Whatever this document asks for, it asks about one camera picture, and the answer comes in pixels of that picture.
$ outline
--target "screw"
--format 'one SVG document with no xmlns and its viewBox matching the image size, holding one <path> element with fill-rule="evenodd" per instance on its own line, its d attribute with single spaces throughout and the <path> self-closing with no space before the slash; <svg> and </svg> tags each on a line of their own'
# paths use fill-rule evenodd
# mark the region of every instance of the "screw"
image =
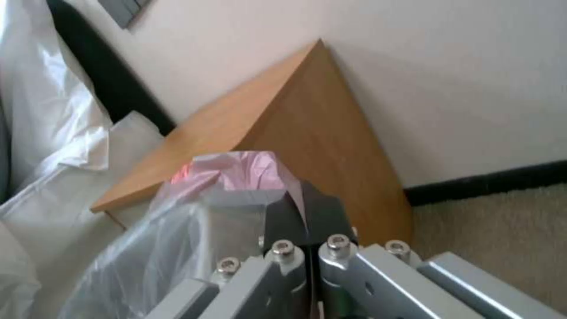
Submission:
<svg viewBox="0 0 567 319">
<path fill-rule="evenodd" d="M 409 253 L 412 251 L 409 245 L 401 240 L 390 240 L 384 246 L 386 250 L 401 259 L 403 262 L 409 262 Z"/>
<path fill-rule="evenodd" d="M 277 261 L 293 257 L 295 245 L 289 240 L 278 240 L 272 245 L 272 253 Z"/>
<path fill-rule="evenodd" d="M 350 254 L 350 239 L 343 234 L 334 234 L 327 238 L 327 248 L 331 256 L 345 258 Z"/>
<path fill-rule="evenodd" d="M 217 271 L 225 279 L 234 276 L 239 269 L 240 261 L 238 258 L 227 257 L 217 263 Z"/>
</svg>

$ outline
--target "white wall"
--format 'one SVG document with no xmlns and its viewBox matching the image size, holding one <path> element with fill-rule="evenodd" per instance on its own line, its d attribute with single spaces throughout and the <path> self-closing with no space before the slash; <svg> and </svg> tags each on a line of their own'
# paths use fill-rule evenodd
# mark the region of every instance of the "white wall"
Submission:
<svg viewBox="0 0 567 319">
<path fill-rule="evenodd" d="M 322 37 L 404 186 L 567 158 L 565 0 L 72 1 L 177 121 Z"/>
</svg>

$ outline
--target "beige carpet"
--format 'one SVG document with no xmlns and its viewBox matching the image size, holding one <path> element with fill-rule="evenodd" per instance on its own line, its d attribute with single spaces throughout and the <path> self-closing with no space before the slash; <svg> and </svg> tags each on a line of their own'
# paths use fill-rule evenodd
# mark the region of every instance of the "beige carpet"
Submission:
<svg viewBox="0 0 567 319">
<path fill-rule="evenodd" d="M 567 314 L 567 185 L 414 209 L 412 248 L 422 258 L 463 257 Z"/>
</svg>

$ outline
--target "wooden board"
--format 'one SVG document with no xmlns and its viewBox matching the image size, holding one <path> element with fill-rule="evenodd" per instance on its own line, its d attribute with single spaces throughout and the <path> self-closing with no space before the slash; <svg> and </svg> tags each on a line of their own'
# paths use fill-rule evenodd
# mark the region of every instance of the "wooden board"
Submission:
<svg viewBox="0 0 567 319">
<path fill-rule="evenodd" d="M 260 115 L 311 51 L 311 44 L 230 93 L 203 106 L 171 132 L 165 142 L 91 207 L 119 209 L 152 197 L 160 184 L 197 155 L 228 152 Z"/>
<path fill-rule="evenodd" d="M 230 150 L 274 151 L 295 176 L 338 196 L 362 244 L 411 241 L 397 176 L 322 41 L 203 107 L 93 210 L 146 199 L 193 156 Z"/>
</svg>

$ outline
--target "plastic bag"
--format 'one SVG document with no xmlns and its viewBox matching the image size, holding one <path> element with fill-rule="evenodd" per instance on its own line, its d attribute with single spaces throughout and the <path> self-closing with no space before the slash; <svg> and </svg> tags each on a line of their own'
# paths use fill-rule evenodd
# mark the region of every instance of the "plastic bag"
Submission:
<svg viewBox="0 0 567 319">
<path fill-rule="evenodd" d="M 0 206 L 2 222 L 32 258 L 41 281 L 31 318 L 56 318 L 85 269 L 124 233 L 89 206 L 162 141 L 151 122 L 132 112 L 110 132 L 108 170 L 61 165 Z"/>
<path fill-rule="evenodd" d="M 0 251 L 0 318 L 27 318 L 41 285 L 28 254 L 2 223 Z"/>
<path fill-rule="evenodd" d="M 86 271 L 59 318 L 144 318 L 184 278 L 208 280 L 216 262 L 260 255 L 265 206 L 301 186 L 270 152 L 197 157 L 148 214 Z"/>
<path fill-rule="evenodd" d="M 0 1 L 0 95 L 11 135 L 12 193 L 59 163 L 107 168 L 111 121 L 89 85 L 45 0 Z"/>
</svg>

